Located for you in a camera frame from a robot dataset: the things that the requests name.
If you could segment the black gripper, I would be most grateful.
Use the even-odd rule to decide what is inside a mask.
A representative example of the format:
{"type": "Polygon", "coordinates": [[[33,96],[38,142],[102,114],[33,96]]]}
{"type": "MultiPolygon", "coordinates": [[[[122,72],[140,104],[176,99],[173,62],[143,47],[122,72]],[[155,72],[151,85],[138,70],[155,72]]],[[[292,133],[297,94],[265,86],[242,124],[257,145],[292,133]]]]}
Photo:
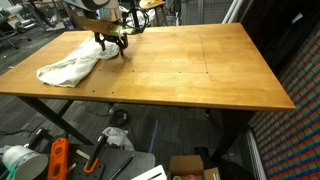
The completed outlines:
{"type": "Polygon", "coordinates": [[[128,39],[126,33],[123,33],[120,36],[112,36],[95,32],[94,38],[95,41],[101,46],[102,51],[106,50],[105,41],[116,43],[119,47],[119,52],[121,56],[124,55],[124,48],[128,47],[128,39]]]}

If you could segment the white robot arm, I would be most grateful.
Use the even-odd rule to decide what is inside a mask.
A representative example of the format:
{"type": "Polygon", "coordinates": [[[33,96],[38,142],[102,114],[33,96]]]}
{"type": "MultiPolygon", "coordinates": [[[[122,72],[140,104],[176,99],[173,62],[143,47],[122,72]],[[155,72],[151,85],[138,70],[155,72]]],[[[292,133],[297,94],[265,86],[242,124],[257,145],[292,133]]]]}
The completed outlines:
{"type": "Polygon", "coordinates": [[[78,8],[98,13],[98,18],[86,18],[81,26],[94,33],[95,42],[106,50],[106,41],[115,43],[120,54],[128,47],[127,33],[120,25],[123,19],[119,0],[63,0],[78,8]]]}

